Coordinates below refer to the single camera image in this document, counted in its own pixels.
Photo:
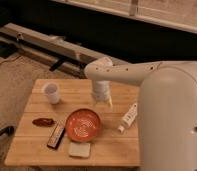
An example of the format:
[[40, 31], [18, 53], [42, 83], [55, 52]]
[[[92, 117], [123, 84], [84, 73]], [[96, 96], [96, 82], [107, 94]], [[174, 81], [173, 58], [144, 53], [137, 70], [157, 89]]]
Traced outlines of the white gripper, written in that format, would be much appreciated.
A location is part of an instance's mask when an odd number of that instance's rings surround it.
[[92, 96], [96, 101], [108, 100], [109, 107], [113, 107], [112, 98], [110, 97], [110, 88], [108, 81], [93, 81]]

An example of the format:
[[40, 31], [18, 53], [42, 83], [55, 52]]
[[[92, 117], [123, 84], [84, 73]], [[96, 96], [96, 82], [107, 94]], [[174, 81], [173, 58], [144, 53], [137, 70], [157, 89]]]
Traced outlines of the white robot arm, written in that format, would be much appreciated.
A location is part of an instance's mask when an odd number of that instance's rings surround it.
[[156, 61], [85, 67], [91, 80], [140, 88], [138, 136], [141, 171], [197, 171], [197, 61]]

